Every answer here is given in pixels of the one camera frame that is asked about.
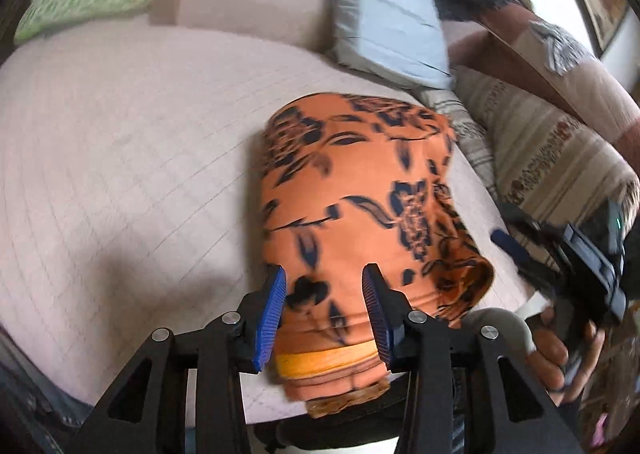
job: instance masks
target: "person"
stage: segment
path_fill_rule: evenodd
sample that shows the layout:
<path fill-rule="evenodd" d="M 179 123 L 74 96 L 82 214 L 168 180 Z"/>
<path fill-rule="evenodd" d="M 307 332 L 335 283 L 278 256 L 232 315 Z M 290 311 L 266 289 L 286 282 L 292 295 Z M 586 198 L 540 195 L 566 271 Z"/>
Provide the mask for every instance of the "person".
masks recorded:
<path fill-rule="evenodd" d="M 553 319 L 554 310 L 552 307 L 542 312 L 542 320 L 545 324 L 548 325 Z M 533 332 L 536 350 L 531 352 L 526 360 L 576 436 L 578 436 L 578 411 L 581 395 L 598 364 L 604 345 L 605 331 L 596 329 L 596 326 L 590 322 L 584 330 L 584 338 L 589 343 L 589 347 L 582 359 L 578 373 L 568 389 L 559 390 L 564 387 L 564 374 L 562 374 L 561 367 L 568 360 L 568 351 L 550 328 L 540 328 Z"/>

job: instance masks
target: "striped pillow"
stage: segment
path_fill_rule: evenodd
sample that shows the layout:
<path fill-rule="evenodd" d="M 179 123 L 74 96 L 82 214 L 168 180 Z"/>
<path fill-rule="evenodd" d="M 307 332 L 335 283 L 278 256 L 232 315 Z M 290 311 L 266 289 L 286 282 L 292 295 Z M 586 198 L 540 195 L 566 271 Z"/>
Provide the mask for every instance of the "striped pillow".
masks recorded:
<path fill-rule="evenodd" d="M 458 147 L 482 181 L 494 200 L 498 199 L 495 187 L 495 160 L 486 130 L 478 124 L 452 91 L 423 88 L 415 91 L 415 97 L 436 113 L 445 115 L 456 132 Z"/>
<path fill-rule="evenodd" d="M 626 235 L 640 182 L 611 144 L 539 97 L 463 66 L 455 92 L 487 130 L 501 198 L 555 224 L 580 224 L 611 198 L 623 208 Z M 546 258 L 534 245 L 530 252 Z"/>

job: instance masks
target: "hand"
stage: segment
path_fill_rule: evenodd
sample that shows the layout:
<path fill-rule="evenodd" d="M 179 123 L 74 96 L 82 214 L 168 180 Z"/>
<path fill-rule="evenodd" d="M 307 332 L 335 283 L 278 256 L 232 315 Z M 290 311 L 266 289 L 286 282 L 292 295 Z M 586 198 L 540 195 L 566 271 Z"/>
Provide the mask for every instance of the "hand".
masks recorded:
<path fill-rule="evenodd" d="M 555 314 L 552 307 L 547 308 L 541 314 L 542 322 L 549 324 L 553 321 Z M 584 331 L 584 337 L 587 342 L 590 342 L 590 346 L 582 358 L 582 363 L 571 386 L 564 392 L 549 393 L 551 400 L 556 405 L 568 404 L 578 398 L 596 368 L 604 344 L 604 330 L 596 330 L 593 322 L 589 322 Z M 565 345 L 548 328 L 535 330 L 533 342 L 538 350 L 527 357 L 527 362 L 546 389 L 553 391 L 562 389 L 564 374 L 562 374 L 560 366 L 564 366 L 569 358 L 569 352 Z"/>

